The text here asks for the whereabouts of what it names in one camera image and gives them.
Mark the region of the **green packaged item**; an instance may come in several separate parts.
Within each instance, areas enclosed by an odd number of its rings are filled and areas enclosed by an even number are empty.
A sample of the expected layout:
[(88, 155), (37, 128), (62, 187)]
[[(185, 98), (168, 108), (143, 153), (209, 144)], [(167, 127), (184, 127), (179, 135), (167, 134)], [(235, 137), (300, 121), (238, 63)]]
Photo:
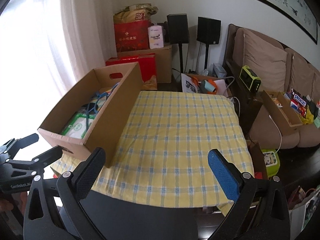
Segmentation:
[(76, 113), (63, 128), (61, 135), (83, 139), (94, 119), (95, 115), (93, 114)]

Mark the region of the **blue plastic hanger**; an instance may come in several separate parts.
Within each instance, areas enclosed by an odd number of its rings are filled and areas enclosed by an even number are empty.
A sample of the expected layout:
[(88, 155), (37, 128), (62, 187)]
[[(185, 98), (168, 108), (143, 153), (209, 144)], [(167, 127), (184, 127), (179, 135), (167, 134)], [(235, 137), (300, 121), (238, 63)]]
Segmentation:
[[(116, 83), (111, 89), (109, 89), (106, 92), (100, 93), (100, 92), (96, 92), (95, 96), (93, 96), (93, 98), (95, 99), (94, 102), (89, 102), (86, 105), (86, 131), (88, 131), (89, 129), (89, 116), (90, 115), (94, 115), (96, 116), (98, 114), (98, 112), (100, 111), (101, 107), (103, 106), (103, 104), (107, 101), (107, 99), (110, 97), (110, 95), (113, 93), (113, 91), (116, 89), (116, 87), (119, 85), (119, 83)], [(103, 102), (103, 104), (101, 106), (99, 106), (99, 101), (105, 99), (105, 101)]]

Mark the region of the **painted paper hand fan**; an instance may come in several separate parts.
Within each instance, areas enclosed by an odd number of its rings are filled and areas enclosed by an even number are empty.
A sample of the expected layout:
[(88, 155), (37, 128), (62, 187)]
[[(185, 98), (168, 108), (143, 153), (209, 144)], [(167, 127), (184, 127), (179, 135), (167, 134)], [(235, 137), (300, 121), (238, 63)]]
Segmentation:
[(95, 112), (100, 111), (101, 107), (104, 105), (104, 103), (107, 101), (107, 99), (110, 97), (110, 95), (115, 90), (115, 86), (110, 88), (107, 91), (104, 91), (102, 93), (96, 92), (90, 100), (90, 104), (93, 105), (92, 109)]

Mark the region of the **open cardboard box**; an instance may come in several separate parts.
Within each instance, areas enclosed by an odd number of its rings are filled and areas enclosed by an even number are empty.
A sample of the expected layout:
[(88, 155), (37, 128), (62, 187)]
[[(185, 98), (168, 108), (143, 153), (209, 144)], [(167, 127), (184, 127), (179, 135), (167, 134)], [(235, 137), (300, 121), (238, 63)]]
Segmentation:
[[(81, 106), (89, 103), (96, 92), (107, 91), (116, 83), (119, 85), (104, 103), (83, 139), (61, 135)], [(50, 145), (61, 146), (65, 154), (79, 160), (86, 160), (95, 148), (103, 148), (105, 166), (110, 167), (142, 85), (139, 64), (136, 62), (95, 68), (64, 95), (37, 131)]]

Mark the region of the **yellow plaid tablecloth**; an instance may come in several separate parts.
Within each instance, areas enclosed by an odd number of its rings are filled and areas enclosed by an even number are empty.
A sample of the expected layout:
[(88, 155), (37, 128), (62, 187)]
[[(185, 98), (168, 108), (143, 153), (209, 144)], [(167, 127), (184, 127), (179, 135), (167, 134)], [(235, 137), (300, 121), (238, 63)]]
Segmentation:
[(232, 102), (220, 95), (142, 91), (109, 168), (92, 189), (137, 204), (217, 207), (227, 199), (208, 165), (217, 149), (241, 172), (253, 173), (251, 156)]

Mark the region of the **shallow cardboard tray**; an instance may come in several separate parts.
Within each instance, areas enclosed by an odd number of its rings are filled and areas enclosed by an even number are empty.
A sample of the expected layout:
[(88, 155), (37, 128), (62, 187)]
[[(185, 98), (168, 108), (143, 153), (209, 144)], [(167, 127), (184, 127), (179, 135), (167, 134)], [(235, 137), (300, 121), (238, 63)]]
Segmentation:
[(282, 135), (291, 135), (302, 126), (297, 113), (290, 107), (290, 103), (281, 92), (263, 90), (261, 98), (272, 120), (276, 123)]

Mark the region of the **green yellow radio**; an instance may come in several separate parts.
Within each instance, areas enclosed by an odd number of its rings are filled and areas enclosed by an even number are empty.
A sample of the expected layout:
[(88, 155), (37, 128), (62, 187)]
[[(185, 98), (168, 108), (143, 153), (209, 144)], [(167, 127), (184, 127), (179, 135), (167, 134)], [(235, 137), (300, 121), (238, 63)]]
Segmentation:
[(243, 66), (241, 68), (239, 78), (251, 93), (258, 92), (261, 85), (261, 79), (249, 66)]

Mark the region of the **white paper bag with items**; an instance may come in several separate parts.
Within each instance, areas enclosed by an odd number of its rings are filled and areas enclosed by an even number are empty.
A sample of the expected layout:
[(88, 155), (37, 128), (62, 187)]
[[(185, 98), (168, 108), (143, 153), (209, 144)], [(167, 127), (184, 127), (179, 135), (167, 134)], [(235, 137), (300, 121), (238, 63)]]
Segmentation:
[(194, 74), (181, 74), (181, 84), (184, 93), (231, 96), (231, 92), (227, 88), (224, 79)]

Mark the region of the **brown sofa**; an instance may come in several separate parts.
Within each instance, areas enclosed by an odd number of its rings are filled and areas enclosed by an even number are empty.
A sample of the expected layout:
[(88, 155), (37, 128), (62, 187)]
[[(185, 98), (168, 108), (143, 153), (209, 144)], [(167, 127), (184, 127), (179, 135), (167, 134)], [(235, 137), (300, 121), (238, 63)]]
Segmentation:
[(235, 80), (239, 122), (263, 149), (319, 145), (319, 70), (258, 31), (228, 26), (223, 66)]

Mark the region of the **beige sofa cushion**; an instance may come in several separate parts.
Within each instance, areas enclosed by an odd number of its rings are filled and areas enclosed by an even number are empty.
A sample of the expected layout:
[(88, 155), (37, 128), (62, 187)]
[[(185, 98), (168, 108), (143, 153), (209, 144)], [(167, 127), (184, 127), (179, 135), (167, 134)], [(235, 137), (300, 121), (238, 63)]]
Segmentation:
[(243, 65), (249, 66), (261, 79), (261, 89), (285, 90), (287, 52), (253, 32), (244, 29)]

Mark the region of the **large brown cardboard box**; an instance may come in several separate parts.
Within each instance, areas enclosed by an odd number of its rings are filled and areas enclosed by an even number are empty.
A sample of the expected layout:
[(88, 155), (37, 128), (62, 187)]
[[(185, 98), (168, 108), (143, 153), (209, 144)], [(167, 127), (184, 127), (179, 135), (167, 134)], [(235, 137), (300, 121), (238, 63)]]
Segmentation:
[(146, 49), (137, 51), (125, 51), (117, 53), (119, 57), (132, 55), (155, 54), (157, 82), (171, 83), (172, 76), (172, 45), (166, 44), (163, 48)]

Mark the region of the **right black speaker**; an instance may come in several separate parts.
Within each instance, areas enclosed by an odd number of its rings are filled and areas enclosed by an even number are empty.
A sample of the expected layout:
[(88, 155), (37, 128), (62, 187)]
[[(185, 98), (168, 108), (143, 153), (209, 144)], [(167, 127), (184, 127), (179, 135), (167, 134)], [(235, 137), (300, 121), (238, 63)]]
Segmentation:
[(198, 17), (197, 22), (197, 38), (196, 40), (205, 44), (204, 69), (208, 66), (209, 47), (210, 45), (218, 45), (221, 35), (221, 20), (207, 17)]

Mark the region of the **black speaker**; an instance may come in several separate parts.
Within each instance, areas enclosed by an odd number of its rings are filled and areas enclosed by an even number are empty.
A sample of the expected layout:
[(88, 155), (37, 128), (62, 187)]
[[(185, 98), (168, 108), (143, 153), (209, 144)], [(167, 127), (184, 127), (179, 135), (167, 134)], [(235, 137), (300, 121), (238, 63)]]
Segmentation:
[(167, 23), (169, 29), (169, 41), (178, 45), (180, 72), (184, 73), (183, 44), (189, 43), (189, 27), (187, 14), (168, 14)]
[(205, 44), (204, 69), (208, 66), (209, 47), (210, 45), (218, 45), (221, 35), (221, 20), (207, 17), (198, 17), (197, 22), (197, 38), (196, 40)]

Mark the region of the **red gift bag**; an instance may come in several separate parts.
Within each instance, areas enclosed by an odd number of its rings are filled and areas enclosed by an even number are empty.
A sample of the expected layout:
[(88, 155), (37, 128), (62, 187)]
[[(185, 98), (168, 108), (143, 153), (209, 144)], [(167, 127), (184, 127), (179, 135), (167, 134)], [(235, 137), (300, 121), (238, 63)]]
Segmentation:
[(149, 49), (148, 20), (114, 24), (117, 52)]

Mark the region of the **white pink box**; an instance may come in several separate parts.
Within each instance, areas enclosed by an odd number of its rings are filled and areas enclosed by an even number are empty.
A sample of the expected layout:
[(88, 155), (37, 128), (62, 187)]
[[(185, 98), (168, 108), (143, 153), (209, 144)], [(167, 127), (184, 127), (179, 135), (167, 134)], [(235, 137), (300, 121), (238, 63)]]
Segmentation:
[(163, 48), (163, 27), (161, 25), (152, 25), (148, 27), (148, 38), (150, 49)]

